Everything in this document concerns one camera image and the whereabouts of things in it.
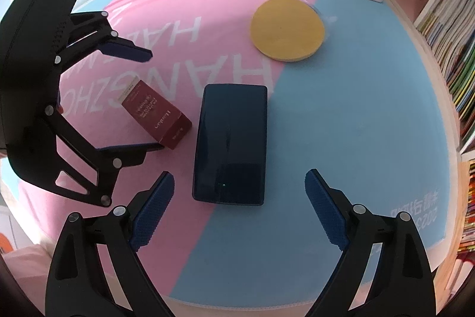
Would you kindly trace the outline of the wooden bookshelf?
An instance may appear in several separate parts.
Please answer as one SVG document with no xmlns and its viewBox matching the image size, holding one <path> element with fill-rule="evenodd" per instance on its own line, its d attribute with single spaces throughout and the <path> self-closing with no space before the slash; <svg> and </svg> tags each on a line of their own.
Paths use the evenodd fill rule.
<svg viewBox="0 0 475 317">
<path fill-rule="evenodd" d="M 427 67 L 448 131 L 451 183 L 449 247 L 435 278 L 437 306 L 457 291 L 457 250 L 467 212 L 474 160 L 474 0 L 387 0 Z"/>
</svg>

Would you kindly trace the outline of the dark blue rectangular case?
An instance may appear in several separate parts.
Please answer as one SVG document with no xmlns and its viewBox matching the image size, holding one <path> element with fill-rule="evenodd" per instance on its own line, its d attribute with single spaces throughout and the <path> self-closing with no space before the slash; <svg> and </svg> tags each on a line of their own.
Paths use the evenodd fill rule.
<svg viewBox="0 0 475 317">
<path fill-rule="evenodd" d="M 192 197 L 245 206 L 264 202 L 267 87 L 208 84 L 197 130 Z"/>
</svg>

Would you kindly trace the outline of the dark red small box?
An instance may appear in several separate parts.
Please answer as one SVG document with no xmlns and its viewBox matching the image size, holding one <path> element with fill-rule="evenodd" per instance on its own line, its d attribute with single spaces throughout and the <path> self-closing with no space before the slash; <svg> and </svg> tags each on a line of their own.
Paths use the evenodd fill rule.
<svg viewBox="0 0 475 317">
<path fill-rule="evenodd" d="M 133 78 L 118 102 L 153 139 L 170 150 L 192 127 L 178 108 L 138 77 Z"/>
</svg>

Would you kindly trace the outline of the yellow round coaster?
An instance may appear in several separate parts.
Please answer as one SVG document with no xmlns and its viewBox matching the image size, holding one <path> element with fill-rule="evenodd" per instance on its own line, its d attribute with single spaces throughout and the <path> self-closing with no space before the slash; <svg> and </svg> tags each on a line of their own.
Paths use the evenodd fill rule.
<svg viewBox="0 0 475 317">
<path fill-rule="evenodd" d="M 250 22 L 250 39 L 265 56 L 299 62 L 317 52 L 325 37 L 320 15 L 304 1 L 268 0 Z"/>
</svg>

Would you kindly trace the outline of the pink and blue desk mat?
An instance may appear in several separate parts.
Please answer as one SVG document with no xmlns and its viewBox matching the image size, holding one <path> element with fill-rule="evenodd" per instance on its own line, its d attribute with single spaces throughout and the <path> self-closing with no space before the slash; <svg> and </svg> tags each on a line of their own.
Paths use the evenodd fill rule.
<svg viewBox="0 0 475 317">
<path fill-rule="evenodd" d="M 66 72 L 66 119 L 95 146 L 149 135 L 119 105 L 140 78 L 199 121 L 208 84 L 267 87 L 266 195 L 260 207 L 206 204 L 191 195 L 195 131 L 174 150 L 124 169 L 113 193 L 127 203 L 163 171 L 175 194 L 139 257 L 167 299 L 200 307 L 277 308 L 312 302 L 340 257 L 304 191 L 317 169 L 331 187 L 370 211 L 411 214 L 429 262 L 449 250 L 451 166 L 443 115 L 424 60 L 384 3 L 301 0 L 324 21 L 309 59 L 282 64 L 250 40 L 267 0 L 93 0 L 120 35 L 153 51 L 146 64 L 93 54 Z"/>
</svg>

